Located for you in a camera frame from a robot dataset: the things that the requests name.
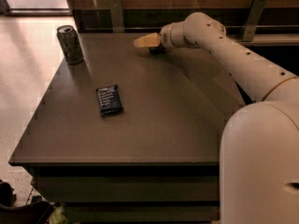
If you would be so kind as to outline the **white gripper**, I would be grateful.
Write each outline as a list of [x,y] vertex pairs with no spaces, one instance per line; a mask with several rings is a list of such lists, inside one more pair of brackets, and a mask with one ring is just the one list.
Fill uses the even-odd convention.
[[173,22],[162,28],[160,34],[152,33],[134,40],[136,48],[156,48],[160,44],[166,49],[185,48],[189,46],[184,37],[184,22]]

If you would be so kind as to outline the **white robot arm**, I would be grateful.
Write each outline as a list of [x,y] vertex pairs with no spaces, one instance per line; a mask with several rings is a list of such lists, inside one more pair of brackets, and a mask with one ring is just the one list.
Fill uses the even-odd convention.
[[221,137],[221,224],[299,224],[299,76],[227,37],[201,12],[134,44],[204,49],[252,101]]

